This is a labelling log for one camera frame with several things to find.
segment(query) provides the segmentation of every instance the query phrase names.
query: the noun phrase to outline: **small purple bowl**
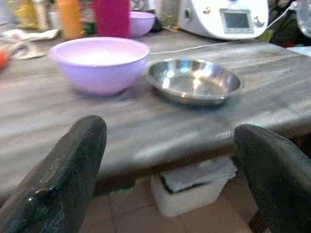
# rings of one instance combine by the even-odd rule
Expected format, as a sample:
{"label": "small purple bowl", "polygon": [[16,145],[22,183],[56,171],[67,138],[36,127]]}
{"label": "small purple bowl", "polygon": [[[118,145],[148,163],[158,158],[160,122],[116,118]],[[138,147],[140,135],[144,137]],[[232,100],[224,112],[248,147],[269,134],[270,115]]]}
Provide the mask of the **small purple bowl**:
{"label": "small purple bowl", "polygon": [[147,12],[130,12],[130,37],[141,37],[153,27],[156,16]]}
{"label": "small purple bowl", "polygon": [[145,69],[148,47],[116,37],[71,40],[50,49],[64,77],[77,89],[112,95],[133,84]]}

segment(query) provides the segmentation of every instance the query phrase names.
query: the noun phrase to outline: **metal plate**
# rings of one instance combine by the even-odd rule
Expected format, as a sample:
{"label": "metal plate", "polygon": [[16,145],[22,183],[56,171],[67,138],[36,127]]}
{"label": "metal plate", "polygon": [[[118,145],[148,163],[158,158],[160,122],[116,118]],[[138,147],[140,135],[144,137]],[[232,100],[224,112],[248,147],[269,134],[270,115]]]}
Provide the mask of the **metal plate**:
{"label": "metal plate", "polygon": [[204,60],[167,59],[153,63],[147,80],[170,99],[188,104],[221,104],[242,88],[242,81]]}

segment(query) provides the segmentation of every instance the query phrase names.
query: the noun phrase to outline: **white appliance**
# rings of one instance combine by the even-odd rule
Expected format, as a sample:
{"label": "white appliance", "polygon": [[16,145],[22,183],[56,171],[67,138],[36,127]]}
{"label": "white appliance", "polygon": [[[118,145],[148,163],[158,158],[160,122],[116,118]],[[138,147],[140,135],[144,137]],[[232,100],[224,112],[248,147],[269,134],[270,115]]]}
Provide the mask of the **white appliance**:
{"label": "white appliance", "polygon": [[267,0],[181,0],[178,26],[218,39],[260,36],[268,23]]}

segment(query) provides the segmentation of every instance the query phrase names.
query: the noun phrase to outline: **tile floor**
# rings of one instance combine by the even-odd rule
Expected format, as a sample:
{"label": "tile floor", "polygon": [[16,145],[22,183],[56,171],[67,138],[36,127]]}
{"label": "tile floor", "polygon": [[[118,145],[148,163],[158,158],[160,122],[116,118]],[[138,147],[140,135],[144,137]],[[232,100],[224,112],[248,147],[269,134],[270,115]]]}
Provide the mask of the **tile floor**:
{"label": "tile floor", "polygon": [[251,233],[249,220],[257,206],[243,174],[228,182],[215,203],[178,217],[159,214],[149,178],[137,180],[134,191],[95,198],[80,233]]}

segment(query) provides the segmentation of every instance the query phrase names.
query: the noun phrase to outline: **red object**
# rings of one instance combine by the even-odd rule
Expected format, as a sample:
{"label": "red object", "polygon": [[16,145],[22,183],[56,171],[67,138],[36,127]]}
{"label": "red object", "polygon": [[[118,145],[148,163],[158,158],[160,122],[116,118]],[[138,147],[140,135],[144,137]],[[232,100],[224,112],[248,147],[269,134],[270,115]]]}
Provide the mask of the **red object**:
{"label": "red object", "polygon": [[129,0],[93,0],[98,36],[129,38]]}
{"label": "red object", "polygon": [[0,50],[0,70],[5,66],[9,60],[9,54],[6,51]]}

